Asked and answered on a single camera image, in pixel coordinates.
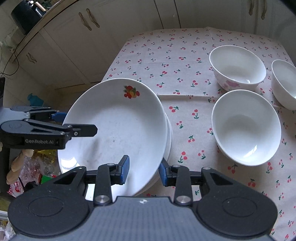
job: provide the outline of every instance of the white cabinet door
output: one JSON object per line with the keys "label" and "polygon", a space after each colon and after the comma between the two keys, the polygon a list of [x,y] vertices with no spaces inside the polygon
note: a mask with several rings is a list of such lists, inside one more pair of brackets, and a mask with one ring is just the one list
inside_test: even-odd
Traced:
{"label": "white cabinet door", "polygon": [[17,59],[22,69],[47,86],[62,88],[83,84],[39,33],[32,38]]}
{"label": "white cabinet door", "polygon": [[280,41],[296,65],[296,16],[280,0],[259,0],[256,34]]}
{"label": "white cabinet door", "polygon": [[102,80],[131,35],[157,28],[153,0],[79,0],[44,27],[91,83]]}
{"label": "white cabinet door", "polygon": [[181,28],[213,27],[245,33],[255,31],[257,6],[254,1],[175,0]]}

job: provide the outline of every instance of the wooden countertop edge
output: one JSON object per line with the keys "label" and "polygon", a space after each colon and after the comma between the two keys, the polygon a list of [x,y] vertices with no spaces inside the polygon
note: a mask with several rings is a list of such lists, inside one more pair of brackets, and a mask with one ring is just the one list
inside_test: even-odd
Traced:
{"label": "wooden countertop edge", "polygon": [[[48,24],[54,17],[60,14],[63,10],[69,7],[71,4],[77,2],[78,0],[60,0],[57,2],[43,17],[40,21],[31,29],[31,31],[24,37],[24,39],[19,43],[17,49],[15,50],[16,56],[25,48],[29,41],[42,29],[46,24]],[[11,62],[15,60],[15,55],[10,59]]]}

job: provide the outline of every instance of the white tablecloth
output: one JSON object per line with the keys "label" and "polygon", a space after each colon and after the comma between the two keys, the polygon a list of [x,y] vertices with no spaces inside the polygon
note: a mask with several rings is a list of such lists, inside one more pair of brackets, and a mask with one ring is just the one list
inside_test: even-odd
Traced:
{"label": "white tablecloth", "polygon": [[[225,158],[211,131],[212,108],[225,91],[216,82],[209,53],[220,45],[244,47],[265,64],[267,75],[256,92],[278,112],[282,142],[274,157],[261,166],[246,167]],[[266,37],[209,27],[155,30],[132,36],[104,80],[126,77],[149,86],[159,95],[173,126],[172,163],[193,171],[210,166],[271,198],[279,212],[271,235],[286,241],[296,234],[296,112],[281,107],[273,96],[271,63],[275,59],[292,63],[282,45]],[[194,200],[199,200],[199,187],[192,190]],[[159,180],[144,195],[173,197],[174,188],[163,187]]]}

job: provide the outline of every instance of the cherry print tablecloth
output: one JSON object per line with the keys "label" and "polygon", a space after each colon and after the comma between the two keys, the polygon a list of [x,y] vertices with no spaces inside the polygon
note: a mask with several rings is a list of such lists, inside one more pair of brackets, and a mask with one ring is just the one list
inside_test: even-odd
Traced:
{"label": "cherry print tablecloth", "polygon": [[[267,75],[256,92],[278,112],[282,141],[274,157],[261,166],[242,166],[225,158],[217,148],[211,112],[225,90],[216,82],[209,53],[220,45],[244,47],[265,64]],[[209,27],[162,29],[128,39],[103,80],[126,77],[149,86],[159,96],[173,126],[171,163],[194,171],[210,166],[270,197],[279,212],[271,235],[286,241],[296,235],[296,112],[281,107],[273,96],[271,63],[275,59],[292,63],[282,45],[267,37]],[[199,200],[199,187],[192,190],[194,200]],[[163,187],[159,180],[143,195],[173,197],[174,189]]]}

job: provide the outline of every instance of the white plate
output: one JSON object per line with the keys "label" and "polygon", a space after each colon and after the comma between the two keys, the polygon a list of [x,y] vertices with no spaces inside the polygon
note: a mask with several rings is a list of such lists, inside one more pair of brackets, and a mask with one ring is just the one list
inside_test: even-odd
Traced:
{"label": "white plate", "polygon": [[111,79],[93,86],[74,103],[64,123],[94,124],[98,133],[72,138],[64,150],[58,150],[62,173],[77,166],[94,170],[130,156],[126,183],[111,187],[113,200],[139,192],[165,152],[168,126],[163,106],[150,88],[135,80]]}
{"label": "white plate", "polygon": [[[166,148],[165,148],[165,153],[163,155],[164,159],[168,162],[168,164],[170,164],[170,151],[172,149],[172,144],[173,144],[173,128],[172,128],[172,125],[170,123],[170,120],[168,119],[168,116],[167,116],[167,122],[168,122],[168,138],[167,138],[167,145],[166,145]],[[156,182],[157,180],[160,178],[159,176],[159,172],[156,171],[156,173],[154,174],[154,176],[151,178],[150,182],[148,182],[148,184],[143,187],[142,190],[140,190],[137,194],[135,194],[135,196],[143,193],[143,192],[146,192],[150,187],[152,187]]]}

